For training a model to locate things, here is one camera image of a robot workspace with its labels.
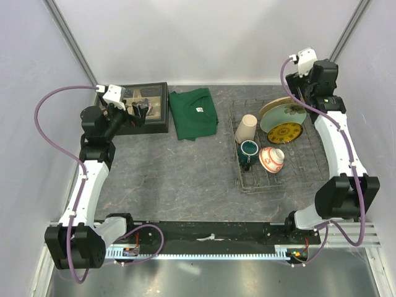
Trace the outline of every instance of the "floor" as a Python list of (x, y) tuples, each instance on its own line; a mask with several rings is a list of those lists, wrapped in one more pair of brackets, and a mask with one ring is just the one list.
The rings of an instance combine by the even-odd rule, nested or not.
[(153, 260), (92, 270), (82, 285), (55, 270), (47, 297), (379, 297), (368, 259), (328, 250), (307, 267), (260, 260)]
[[(198, 86), (170, 87), (185, 92)], [(136, 220), (284, 222), (314, 201), (317, 187), (244, 194), (235, 183), (228, 107), (236, 99), (284, 97), (281, 86), (209, 86), (219, 118), (217, 134), (179, 141), (170, 115), (169, 133), (119, 136), (116, 156), (95, 217), (130, 212)]]

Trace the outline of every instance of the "green t-shirt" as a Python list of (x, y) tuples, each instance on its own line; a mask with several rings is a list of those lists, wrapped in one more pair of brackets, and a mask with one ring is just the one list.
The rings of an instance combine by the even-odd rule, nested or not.
[(169, 103), (179, 140), (216, 134), (218, 118), (209, 89), (172, 92)]

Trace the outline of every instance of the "gray marble tabletop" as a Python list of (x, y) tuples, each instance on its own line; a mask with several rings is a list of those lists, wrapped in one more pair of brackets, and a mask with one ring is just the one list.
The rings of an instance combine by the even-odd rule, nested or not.
[[(186, 92), (198, 86), (175, 86)], [(236, 99), (284, 97), (281, 86), (209, 86), (219, 118), (217, 134), (195, 142), (169, 133), (118, 136), (116, 156), (98, 201), (96, 219), (130, 212), (135, 220), (284, 222), (313, 203), (317, 188), (244, 194), (232, 158), (228, 107)]]

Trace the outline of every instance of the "black display box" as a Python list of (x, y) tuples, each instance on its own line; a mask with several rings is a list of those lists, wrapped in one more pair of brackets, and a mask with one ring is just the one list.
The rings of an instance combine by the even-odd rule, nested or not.
[(128, 113), (133, 114), (132, 102), (138, 103), (143, 108), (147, 106), (148, 112), (143, 127), (125, 124), (117, 135), (168, 133), (168, 84), (159, 82), (122, 87), (125, 88), (124, 99)]

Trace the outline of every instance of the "wire dish rack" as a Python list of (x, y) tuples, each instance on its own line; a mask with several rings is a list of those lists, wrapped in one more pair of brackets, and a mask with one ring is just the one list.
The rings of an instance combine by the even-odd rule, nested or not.
[(240, 184), (242, 192), (268, 193), (288, 191), (295, 189), (319, 188), (329, 180), (329, 165), (327, 164), (321, 138), (307, 118), (303, 123), (303, 133), (296, 140), (288, 144), (275, 145), (267, 140), (267, 135), (260, 129), (259, 122), (256, 127), (254, 141), (260, 149), (264, 147), (280, 148), (285, 154), (283, 168), (276, 174), (269, 173), (257, 160), (249, 171), (244, 171), (238, 161), (238, 143), (235, 141), (235, 131), (245, 114), (257, 117), (260, 109), (271, 100), (243, 99), (231, 102), (229, 115), (231, 136), (233, 139), (233, 158), (238, 168), (236, 182)]

